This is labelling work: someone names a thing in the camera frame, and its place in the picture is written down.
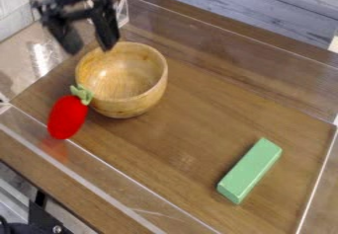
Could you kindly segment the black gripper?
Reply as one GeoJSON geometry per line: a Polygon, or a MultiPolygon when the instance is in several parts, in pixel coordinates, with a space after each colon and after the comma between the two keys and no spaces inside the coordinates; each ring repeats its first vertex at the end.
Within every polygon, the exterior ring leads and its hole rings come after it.
{"type": "Polygon", "coordinates": [[[78,54],[83,48],[83,40],[73,24],[77,19],[91,17],[97,38],[105,51],[115,46],[121,33],[114,0],[35,0],[32,8],[38,10],[44,19],[44,27],[69,54],[78,54]],[[85,2],[91,3],[90,8],[82,11],[66,11],[67,8],[85,2]]]}

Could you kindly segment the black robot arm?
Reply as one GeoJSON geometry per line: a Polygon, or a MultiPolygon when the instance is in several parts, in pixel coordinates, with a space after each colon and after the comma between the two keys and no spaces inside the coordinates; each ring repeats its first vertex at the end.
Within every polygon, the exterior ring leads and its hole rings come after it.
{"type": "Polygon", "coordinates": [[[110,50],[118,43],[121,32],[113,0],[35,0],[32,8],[40,14],[43,27],[69,54],[78,54],[85,46],[73,26],[79,20],[91,20],[103,51],[110,50]]]}

